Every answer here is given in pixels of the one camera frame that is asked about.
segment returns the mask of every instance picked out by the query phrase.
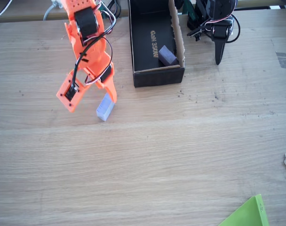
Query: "open box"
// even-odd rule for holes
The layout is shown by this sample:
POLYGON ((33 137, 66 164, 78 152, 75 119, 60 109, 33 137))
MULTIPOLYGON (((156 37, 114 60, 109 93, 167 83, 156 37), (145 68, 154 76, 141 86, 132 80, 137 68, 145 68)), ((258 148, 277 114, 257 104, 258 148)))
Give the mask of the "open box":
POLYGON ((174 0, 128 0, 134 86, 182 82, 184 45, 174 0), (166 46, 178 65, 164 66, 158 51, 166 46))

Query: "wooden table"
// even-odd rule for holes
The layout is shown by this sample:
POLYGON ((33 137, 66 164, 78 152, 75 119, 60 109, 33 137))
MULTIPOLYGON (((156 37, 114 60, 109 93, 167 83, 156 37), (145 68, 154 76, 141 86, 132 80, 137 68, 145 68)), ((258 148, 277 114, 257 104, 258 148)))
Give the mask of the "wooden table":
MULTIPOLYGON (((128 16, 127 0, 120 0, 121 2, 121 16, 128 16)), ((0 0, 0 11, 6 5, 7 1, 0 0)), ((237 7, 261 7, 284 5, 282 0, 238 0, 237 7)), ((50 0, 14 0, 10 7, 0 17, 0 23, 16 22, 16 21, 34 21, 43 20, 46 10, 51 6, 50 0)), ((55 8, 49 13, 47 20, 62 20, 68 19, 65 10, 62 8, 55 8)))
POLYGON ((215 226, 262 194, 286 226, 286 9, 236 16, 219 66, 180 16, 182 83, 139 89, 119 19, 107 122, 96 87, 75 113, 55 96, 75 63, 63 21, 0 23, 0 225, 215 226))

